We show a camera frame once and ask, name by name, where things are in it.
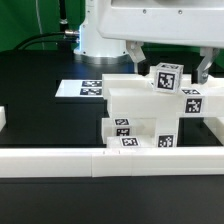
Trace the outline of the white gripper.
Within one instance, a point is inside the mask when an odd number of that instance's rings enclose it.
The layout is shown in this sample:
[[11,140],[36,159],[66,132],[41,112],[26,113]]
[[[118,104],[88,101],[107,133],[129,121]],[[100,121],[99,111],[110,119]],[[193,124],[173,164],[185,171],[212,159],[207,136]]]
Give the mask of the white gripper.
[[224,0],[99,0],[97,28],[104,38],[130,40],[134,72],[145,76],[142,42],[223,49]]

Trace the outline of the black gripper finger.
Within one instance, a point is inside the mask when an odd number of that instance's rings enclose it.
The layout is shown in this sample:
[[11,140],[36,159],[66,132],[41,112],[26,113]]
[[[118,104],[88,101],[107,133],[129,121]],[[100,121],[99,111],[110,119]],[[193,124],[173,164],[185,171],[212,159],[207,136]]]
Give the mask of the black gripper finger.
[[200,56],[202,61],[191,74],[192,84],[205,84],[209,76],[209,68],[220,53],[219,48],[201,47]]

